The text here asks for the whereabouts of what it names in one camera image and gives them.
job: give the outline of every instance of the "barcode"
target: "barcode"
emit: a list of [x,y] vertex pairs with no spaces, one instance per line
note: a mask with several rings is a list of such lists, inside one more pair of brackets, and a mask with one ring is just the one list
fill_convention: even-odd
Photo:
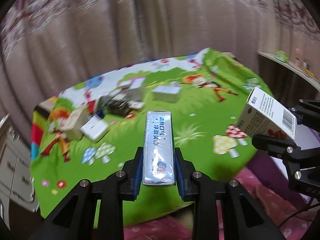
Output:
[[285,127],[287,127],[291,132],[293,132],[293,116],[291,113],[284,109],[283,110],[283,118],[282,123]]

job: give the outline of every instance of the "cartoon orange hair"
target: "cartoon orange hair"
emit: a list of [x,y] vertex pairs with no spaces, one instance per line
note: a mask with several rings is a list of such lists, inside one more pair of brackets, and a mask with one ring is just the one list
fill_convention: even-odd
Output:
[[200,78],[203,77],[203,75],[201,74],[197,74],[197,75],[189,75],[189,76],[185,76],[182,81],[184,84],[192,84],[193,80],[195,80],[196,78]]
[[64,118],[64,119],[68,119],[68,117],[70,116],[70,112],[68,109],[65,109],[61,106],[58,106],[56,109],[54,109],[50,115],[49,115],[49,119],[51,121],[53,120],[57,120],[58,118]]

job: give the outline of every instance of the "silver box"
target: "silver box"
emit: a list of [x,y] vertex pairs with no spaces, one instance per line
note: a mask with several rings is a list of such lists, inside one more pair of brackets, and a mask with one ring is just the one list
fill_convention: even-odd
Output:
[[142,184],[175,184],[171,113],[148,111],[143,148]]

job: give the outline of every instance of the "green object on shelf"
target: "green object on shelf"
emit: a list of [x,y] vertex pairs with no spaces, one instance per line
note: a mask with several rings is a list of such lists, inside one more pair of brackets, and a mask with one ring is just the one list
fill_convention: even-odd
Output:
[[288,55],[284,52],[284,51],[281,51],[281,50],[277,50],[275,52],[275,58],[284,62],[284,63],[288,63]]

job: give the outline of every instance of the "brown curtain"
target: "brown curtain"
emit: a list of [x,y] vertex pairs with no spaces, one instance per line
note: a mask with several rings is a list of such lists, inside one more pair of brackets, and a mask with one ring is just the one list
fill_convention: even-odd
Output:
[[294,0],[314,31],[284,24],[281,8],[292,2],[276,1],[17,0],[0,29],[0,115],[10,113],[29,142],[33,108],[50,96],[126,65],[206,47],[233,52],[258,74],[257,51],[294,57],[298,46],[316,66],[320,39],[312,18]]

